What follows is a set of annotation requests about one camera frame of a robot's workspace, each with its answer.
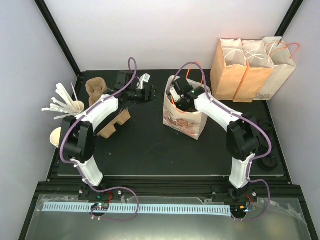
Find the black table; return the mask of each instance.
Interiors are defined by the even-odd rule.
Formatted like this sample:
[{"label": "black table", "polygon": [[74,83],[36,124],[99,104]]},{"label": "black table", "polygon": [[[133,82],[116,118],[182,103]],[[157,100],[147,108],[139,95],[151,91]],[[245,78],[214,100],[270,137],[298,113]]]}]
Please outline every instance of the black table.
[{"label": "black table", "polygon": [[[139,70],[151,75],[150,84],[160,91],[165,90],[168,78],[177,70]],[[86,82],[102,77],[109,87],[115,82],[118,71],[86,71],[78,91],[78,99],[89,107]],[[210,70],[205,70],[210,85]],[[201,73],[192,70],[190,79],[199,81]],[[194,140],[168,126],[163,125],[164,94],[147,104],[127,103],[121,109],[130,108],[131,119],[124,125],[115,125],[116,132],[109,138],[96,138],[94,157],[100,171],[105,176],[145,176],[145,177],[204,177],[229,176],[232,158],[226,149],[226,133],[212,119],[208,118],[199,140]],[[257,120],[271,120],[268,105],[264,101],[253,103],[224,103],[236,111],[255,114]],[[251,176],[284,176],[285,162],[275,130],[268,133],[275,147],[272,156],[277,161],[273,170],[262,168],[258,161],[253,163]],[[60,163],[58,176],[79,176],[70,164]]]}]

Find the purple cable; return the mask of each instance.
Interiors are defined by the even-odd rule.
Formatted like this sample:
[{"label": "purple cable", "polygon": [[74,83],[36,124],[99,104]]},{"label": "purple cable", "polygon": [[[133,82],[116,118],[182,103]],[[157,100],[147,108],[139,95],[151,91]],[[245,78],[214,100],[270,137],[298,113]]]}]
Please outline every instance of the purple cable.
[{"label": "purple cable", "polygon": [[[129,69],[131,70],[131,67],[130,67],[130,61],[133,61],[134,62],[134,72],[133,72],[133,75],[132,75],[132,78],[130,79],[130,81],[123,87],[121,88],[119,91],[115,92],[114,94],[110,95],[110,96],[107,96],[105,97],[103,100],[106,101],[114,96],[116,96],[117,94],[121,93],[122,91],[124,91],[132,82],[133,80],[135,79],[136,75],[137,75],[137,61],[133,58],[133,57],[130,57],[129,60],[128,60],[128,66],[129,66]],[[89,114],[93,109],[95,109],[97,106],[99,106],[100,104],[102,103],[102,101],[99,101],[98,103],[96,103],[95,105],[93,105],[91,108],[89,108],[87,111],[85,111],[87,114]],[[63,154],[63,151],[64,151],[64,148],[65,148],[65,144],[67,142],[67,139],[68,137],[70,136],[71,132],[73,131],[73,129],[77,126],[77,124],[86,117],[86,115],[83,115],[81,116],[77,121],[75,121],[73,123],[73,125],[69,128],[69,130],[66,132],[65,134],[65,137],[64,139],[62,140],[61,142],[61,146],[59,148],[59,155],[60,155],[60,159],[63,163],[65,164],[74,164],[75,165],[75,162],[72,162],[72,161],[68,161],[68,160],[65,160],[64,158],[64,154]],[[76,166],[76,168],[78,169],[81,177],[83,179],[86,179],[86,177],[84,176],[84,173],[81,171],[81,169]],[[123,220],[120,220],[120,219],[113,219],[113,218],[108,218],[108,217],[100,217],[100,219],[104,219],[104,220],[110,220],[110,221],[114,221],[114,222],[128,222],[130,220],[132,220],[133,218],[135,218],[138,214],[138,210],[139,210],[139,199],[138,199],[138,196],[137,194],[132,191],[131,189],[127,188],[127,187],[123,187],[123,186],[116,186],[116,187],[112,187],[112,188],[108,188],[108,189],[105,189],[105,190],[97,190],[94,188],[94,186],[91,185],[91,183],[89,181],[86,181],[86,184],[89,185],[89,187],[97,192],[97,193],[105,193],[105,192],[109,192],[109,191],[112,191],[112,190],[115,190],[115,189],[123,189],[123,190],[127,190],[129,192],[131,192],[134,197],[136,198],[136,204],[137,204],[137,208],[136,208],[136,211],[134,213],[133,216],[127,218],[127,219],[123,219]]]},{"label": "purple cable", "polygon": [[[175,74],[174,78],[172,79],[171,83],[169,84],[168,88],[166,89],[166,92],[168,92],[170,90],[170,86],[172,85],[172,83],[176,80],[177,76],[179,75],[179,73],[182,71],[182,69],[184,69],[187,65],[190,65],[190,64],[194,64],[196,65],[201,73],[202,73],[202,77],[203,77],[203,83],[204,83],[204,91],[205,91],[205,94],[206,96],[208,97],[209,100],[211,100],[211,97],[208,93],[208,89],[207,89],[207,81],[206,81],[206,75],[205,75],[205,72],[203,70],[203,68],[197,63],[197,62],[194,62],[194,61],[191,61],[191,62],[187,62],[185,65],[183,65]],[[246,123],[252,125],[253,127],[255,127],[266,139],[267,143],[268,143],[268,151],[265,153],[265,154],[262,154],[262,155],[259,155],[259,156],[255,156],[253,157],[252,159],[249,160],[248,162],[248,166],[247,166],[247,169],[245,171],[245,178],[248,180],[249,183],[258,183],[258,182],[263,182],[266,186],[266,189],[267,189],[267,192],[268,192],[268,205],[267,205],[267,208],[266,210],[258,217],[255,217],[255,218],[252,218],[252,219],[240,219],[240,218],[235,218],[232,214],[231,214],[231,217],[235,220],[241,220],[241,221],[254,221],[254,220],[258,220],[260,218],[262,218],[268,211],[269,207],[270,207],[270,201],[271,201],[271,196],[270,196],[270,188],[269,188],[269,185],[268,183],[263,180],[263,179],[258,179],[258,180],[250,180],[249,177],[250,177],[250,169],[251,169],[251,165],[252,165],[252,162],[254,160],[257,160],[257,159],[261,159],[261,158],[264,158],[266,156],[268,156],[270,153],[271,153],[271,150],[272,150],[272,144],[271,144],[271,140],[270,138],[268,137],[268,135],[257,125],[255,124],[254,122],[250,121],[249,119],[246,119],[245,117],[243,116],[240,116],[240,115],[237,115],[231,111],[229,111],[227,108],[225,108],[224,106],[220,105],[218,102],[214,101],[213,99],[211,100],[211,102],[213,104],[215,104],[216,106],[218,106],[220,109],[222,109],[223,111],[227,112],[228,114],[231,114],[233,115],[234,117],[236,118],[239,118],[241,119],[242,121],[245,121]]]}]

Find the purple hose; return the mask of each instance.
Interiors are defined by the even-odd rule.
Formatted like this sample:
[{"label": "purple hose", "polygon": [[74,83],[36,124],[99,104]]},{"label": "purple hose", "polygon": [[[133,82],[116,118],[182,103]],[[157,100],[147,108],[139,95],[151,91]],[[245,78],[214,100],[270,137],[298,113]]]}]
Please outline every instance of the purple hose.
[{"label": "purple hose", "polygon": [[[106,100],[108,100],[108,99],[116,96],[117,94],[121,93],[122,91],[124,91],[124,90],[133,82],[133,80],[135,79],[135,77],[136,77],[136,75],[137,75],[137,69],[138,69],[138,67],[137,67],[137,61],[136,61],[133,57],[130,57],[130,58],[129,58],[129,60],[128,60],[128,66],[129,66],[129,69],[130,69],[130,70],[131,70],[131,67],[130,67],[130,61],[131,61],[131,60],[134,62],[134,72],[133,72],[132,78],[131,78],[130,81],[129,81],[123,88],[121,88],[119,91],[115,92],[114,94],[112,94],[112,95],[110,95],[110,96],[105,97],[105,98],[103,99],[104,101],[106,101]],[[93,107],[91,107],[90,109],[88,109],[87,111],[85,111],[85,113],[89,114],[93,109],[95,109],[95,108],[96,108],[97,106],[99,106],[101,103],[102,103],[102,101],[99,100],[98,103],[96,103],[95,105],[93,105]],[[74,164],[74,165],[76,164],[75,162],[65,160],[65,158],[64,158],[64,148],[65,148],[65,144],[66,144],[66,142],[67,142],[67,139],[68,139],[68,137],[70,136],[70,134],[71,134],[71,132],[73,131],[73,129],[74,129],[74,128],[77,126],[77,124],[78,124],[82,119],[84,119],[85,117],[86,117],[86,115],[81,116],[77,121],[75,121],[75,122],[72,124],[72,126],[71,126],[71,127],[69,128],[69,130],[66,132],[65,137],[64,137],[64,139],[63,139],[62,142],[61,142],[61,146],[60,146],[60,148],[59,148],[59,155],[60,155],[61,161],[62,161],[63,163],[65,163],[65,164]],[[81,177],[85,180],[86,177],[84,176],[84,173],[81,171],[81,169],[80,169],[78,166],[76,166],[76,168],[78,169]],[[124,219],[124,220],[113,219],[113,218],[108,218],[108,217],[100,217],[100,219],[110,220],[110,221],[114,221],[114,222],[128,222],[128,221],[132,220],[133,218],[135,218],[135,217],[137,216],[138,210],[139,210],[139,199],[138,199],[137,194],[136,194],[134,191],[132,191],[131,189],[129,189],[129,188],[127,188],[127,187],[123,187],[123,186],[116,186],[116,187],[108,188],[108,189],[105,189],[105,190],[97,190],[97,189],[95,189],[95,188],[91,185],[91,183],[90,183],[89,181],[86,181],[86,184],[88,184],[89,187],[90,187],[93,191],[95,191],[95,192],[97,192],[97,193],[105,193],[105,192],[109,192],[109,191],[112,191],[112,190],[115,190],[115,189],[123,189],[123,190],[127,190],[127,191],[131,192],[131,193],[134,195],[134,197],[136,198],[137,207],[136,207],[136,211],[135,211],[135,213],[134,213],[133,216],[131,216],[131,217],[127,218],[127,219]]]},{"label": "purple hose", "polygon": [[258,183],[258,182],[263,182],[266,186],[266,189],[267,189],[267,192],[268,192],[268,205],[267,205],[267,208],[266,210],[258,217],[255,217],[255,218],[252,218],[252,219],[240,219],[240,218],[235,218],[232,214],[231,214],[231,217],[235,220],[241,220],[241,221],[254,221],[254,220],[258,220],[260,218],[262,218],[268,211],[269,207],[270,207],[270,201],[271,201],[271,196],[270,196],[270,188],[269,188],[269,185],[268,183],[263,180],[263,179],[258,179],[258,180],[250,180],[249,177],[250,177],[250,169],[251,169],[251,165],[252,165],[252,162],[254,160],[257,160],[257,159],[261,159],[261,158],[264,158],[266,156],[268,156],[270,153],[271,153],[271,150],[272,150],[272,144],[271,144],[271,141],[270,141],[270,138],[268,137],[268,135],[257,125],[255,124],[254,122],[250,121],[249,119],[246,119],[245,117],[243,116],[240,116],[240,115],[237,115],[231,111],[229,111],[227,108],[225,108],[224,106],[220,105],[218,102],[214,101],[213,99],[211,99],[209,93],[208,93],[208,89],[207,89],[207,81],[206,81],[206,75],[205,75],[205,72],[203,70],[203,68],[197,63],[197,62],[188,62],[186,63],[185,65],[183,65],[175,74],[174,78],[172,79],[171,83],[169,84],[168,88],[166,89],[166,92],[168,92],[170,90],[170,87],[172,85],[172,83],[176,80],[177,76],[179,75],[179,73],[182,71],[182,69],[184,69],[187,65],[190,65],[190,64],[194,64],[196,65],[201,73],[202,73],[202,77],[203,77],[203,83],[204,83],[204,91],[205,91],[205,94],[206,96],[208,97],[209,100],[211,100],[211,102],[213,104],[215,104],[216,106],[218,106],[220,109],[222,109],[223,111],[227,112],[228,114],[231,114],[232,116],[236,117],[236,118],[239,118],[241,119],[242,121],[245,121],[246,123],[252,125],[253,127],[255,127],[266,139],[267,143],[268,143],[268,151],[265,153],[265,154],[262,154],[262,155],[259,155],[259,156],[255,156],[253,157],[252,159],[249,160],[248,162],[248,166],[247,166],[247,169],[245,171],[245,178],[248,180],[249,183]]}]

